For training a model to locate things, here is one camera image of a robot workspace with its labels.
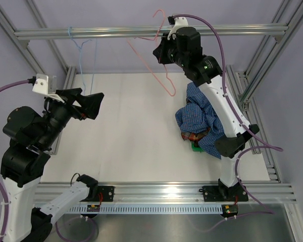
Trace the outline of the light blue wire hanger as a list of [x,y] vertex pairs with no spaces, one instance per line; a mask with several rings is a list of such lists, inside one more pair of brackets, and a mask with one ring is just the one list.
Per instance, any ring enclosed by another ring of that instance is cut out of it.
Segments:
[[73,34],[71,33],[73,30],[72,26],[69,26],[68,27],[68,30],[67,30],[67,33],[68,33],[68,37],[69,39],[75,44],[78,52],[79,52],[79,57],[78,57],[78,64],[79,64],[79,68],[80,68],[80,77],[81,77],[81,81],[82,81],[82,88],[83,88],[83,91],[82,93],[85,95],[85,92],[86,92],[86,82],[84,80],[84,74],[83,74],[83,67],[82,67],[82,60],[83,60],[83,48],[84,48],[84,45],[86,43],[89,43],[92,41],[92,39],[87,39],[85,41],[83,41],[81,44],[78,44],[74,37],[73,37]]

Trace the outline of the blue checked shirt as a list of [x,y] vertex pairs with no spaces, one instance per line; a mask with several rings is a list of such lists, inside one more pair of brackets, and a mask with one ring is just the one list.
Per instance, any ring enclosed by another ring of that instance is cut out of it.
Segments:
[[209,100],[193,82],[187,84],[186,105],[175,113],[175,119],[180,132],[197,134],[208,130],[198,145],[208,154],[221,158],[215,141],[224,135],[224,128]]

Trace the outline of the brown red plaid shirt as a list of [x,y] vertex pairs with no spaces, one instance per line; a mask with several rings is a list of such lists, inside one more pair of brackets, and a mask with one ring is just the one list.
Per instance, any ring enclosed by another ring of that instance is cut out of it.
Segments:
[[183,140],[189,140],[194,147],[199,148],[198,142],[204,138],[205,136],[207,136],[209,133],[208,130],[200,132],[200,133],[191,133],[191,132],[181,132],[181,138]]

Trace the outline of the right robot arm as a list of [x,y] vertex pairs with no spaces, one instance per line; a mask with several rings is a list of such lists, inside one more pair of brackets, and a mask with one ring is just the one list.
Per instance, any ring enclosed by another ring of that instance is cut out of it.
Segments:
[[182,68],[194,87],[207,98],[222,124],[224,134],[214,141],[221,157],[221,174],[218,185],[203,187],[205,200],[247,201],[245,189],[239,183],[237,158],[260,129],[243,116],[236,102],[229,97],[222,70],[225,65],[203,54],[201,35],[190,26],[173,27],[164,33],[153,54],[163,65],[176,64]]

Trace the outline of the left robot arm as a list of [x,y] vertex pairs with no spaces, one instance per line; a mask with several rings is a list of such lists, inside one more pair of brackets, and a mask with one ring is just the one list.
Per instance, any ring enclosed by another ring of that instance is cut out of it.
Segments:
[[104,95],[83,96],[81,92],[80,88],[57,91],[58,99],[45,99],[43,115],[28,106],[9,114],[3,128],[10,137],[10,146],[1,163],[4,200],[0,241],[44,241],[71,207],[98,197],[97,180],[83,174],[56,199],[34,207],[35,190],[54,141],[69,120],[96,119],[98,115]]

